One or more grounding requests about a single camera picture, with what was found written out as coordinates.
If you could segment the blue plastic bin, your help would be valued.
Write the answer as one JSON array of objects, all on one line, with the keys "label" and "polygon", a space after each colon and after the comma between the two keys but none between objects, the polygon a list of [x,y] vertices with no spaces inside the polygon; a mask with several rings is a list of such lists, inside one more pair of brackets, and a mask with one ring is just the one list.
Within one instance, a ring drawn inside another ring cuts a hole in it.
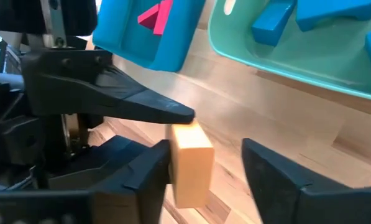
[{"label": "blue plastic bin", "polygon": [[162,0],[102,0],[93,44],[151,70],[181,70],[206,0],[173,0],[162,35],[137,18]]}]

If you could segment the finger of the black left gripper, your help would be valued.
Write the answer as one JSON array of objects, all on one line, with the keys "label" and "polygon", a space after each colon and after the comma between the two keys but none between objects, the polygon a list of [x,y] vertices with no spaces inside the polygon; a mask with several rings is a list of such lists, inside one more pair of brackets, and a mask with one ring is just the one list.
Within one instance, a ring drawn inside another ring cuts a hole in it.
[{"label": "finger of the black left gripper", "polygon": [[34,114],[93,114],[160,124],[189,124],[195,111],[153,91],[112,64],[105,50],[43,49],[21,58]]},{"label": "finger of the black left gripper", "polygon": [[122,136],[114,136],[100,146],[71,161],[49,180],[52,190],[87,189],[113,174],[142,154],[148,147]]}]

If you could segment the blue rectangular block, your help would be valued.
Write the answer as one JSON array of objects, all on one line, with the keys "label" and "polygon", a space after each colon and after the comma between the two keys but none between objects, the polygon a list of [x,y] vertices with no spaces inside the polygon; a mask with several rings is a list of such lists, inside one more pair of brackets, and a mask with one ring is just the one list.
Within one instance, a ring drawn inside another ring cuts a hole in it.
[{"label": "blue rectangular block", "polygon": [[262,13],[252,24],[257,43],[277,46],[297,0],[269,0]]}]

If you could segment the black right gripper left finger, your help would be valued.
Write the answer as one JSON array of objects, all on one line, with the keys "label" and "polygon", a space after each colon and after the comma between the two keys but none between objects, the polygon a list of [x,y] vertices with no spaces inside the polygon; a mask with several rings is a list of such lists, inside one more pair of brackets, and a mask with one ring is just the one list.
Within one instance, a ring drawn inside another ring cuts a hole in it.
[{"label": "black right gripper left finger", "polygon": [[87,189],[0,190],[0,224],[158,224],[169,161],[162,140]]}]

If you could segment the teal plastic bin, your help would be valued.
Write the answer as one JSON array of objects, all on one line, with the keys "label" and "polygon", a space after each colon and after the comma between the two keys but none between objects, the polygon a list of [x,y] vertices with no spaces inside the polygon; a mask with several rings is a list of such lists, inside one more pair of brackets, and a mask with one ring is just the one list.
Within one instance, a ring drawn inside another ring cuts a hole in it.
[{"label": "teal plastic bin", "polygon": [[252,24],[268,0],[216,0],[208,24],[218,54],[292,80],[371,100],[371,61],[365,36],[371,20],[338,18],[303,32],[291,15],[277,46],[257,43]]}]

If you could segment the blue arch block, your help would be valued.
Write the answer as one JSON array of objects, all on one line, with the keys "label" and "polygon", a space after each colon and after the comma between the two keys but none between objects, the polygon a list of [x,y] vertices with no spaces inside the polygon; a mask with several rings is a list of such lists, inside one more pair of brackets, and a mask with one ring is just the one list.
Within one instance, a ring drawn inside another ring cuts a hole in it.
[{"label": "blue arch block", "polygon": [[371,0],[298,0],[296,23],[301,31],[309,31],[322,19],[353,17],[371,19]]}]

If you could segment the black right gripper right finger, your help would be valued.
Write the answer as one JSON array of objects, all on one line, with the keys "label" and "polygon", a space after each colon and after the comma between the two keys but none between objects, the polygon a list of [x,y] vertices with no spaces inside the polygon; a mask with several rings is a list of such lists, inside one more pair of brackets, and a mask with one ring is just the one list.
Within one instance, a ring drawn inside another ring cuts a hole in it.
[{"label": "black right gripper right finger", "polygon": [[338,183],[249,138],[242,162],[263,224],[371,224],[371,187]]}]

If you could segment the orange rectangular block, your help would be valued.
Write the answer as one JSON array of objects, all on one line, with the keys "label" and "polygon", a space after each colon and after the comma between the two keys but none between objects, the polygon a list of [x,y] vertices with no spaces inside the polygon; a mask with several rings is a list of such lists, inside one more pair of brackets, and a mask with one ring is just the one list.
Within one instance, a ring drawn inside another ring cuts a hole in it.
[{"label": "orange rectangular block", "polygon": [[197,120],[190,124],[170,124],[166,135],[176,208],[203,207],[208,201],[213,173],[215,150],[211,141]]}]

